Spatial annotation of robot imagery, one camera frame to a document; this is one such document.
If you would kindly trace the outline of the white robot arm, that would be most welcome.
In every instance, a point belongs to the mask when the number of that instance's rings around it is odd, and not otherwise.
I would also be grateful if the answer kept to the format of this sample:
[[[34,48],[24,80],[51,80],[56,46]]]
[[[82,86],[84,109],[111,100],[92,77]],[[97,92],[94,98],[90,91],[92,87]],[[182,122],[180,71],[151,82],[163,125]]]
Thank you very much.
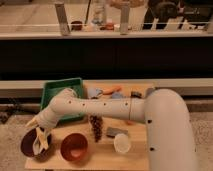
[[[81,99],[65,88],[27,125],[51,131],[62,116],[77,113],[145,124],[151,171],[198,171],[189,110],[173,90],[155,90],[142,99]]]

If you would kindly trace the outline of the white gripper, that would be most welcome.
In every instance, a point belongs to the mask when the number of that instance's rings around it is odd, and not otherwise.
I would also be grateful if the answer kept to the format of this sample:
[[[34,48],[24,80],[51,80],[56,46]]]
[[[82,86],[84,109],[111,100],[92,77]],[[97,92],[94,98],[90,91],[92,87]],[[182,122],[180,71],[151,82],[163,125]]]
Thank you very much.
[[[59,115],[56,115],[52,111],[42,111],[38,113],[34,118],[32,118],[27,124],[26,127],[34,127],[39,125],[44,129],[53,129],[60,119]]]

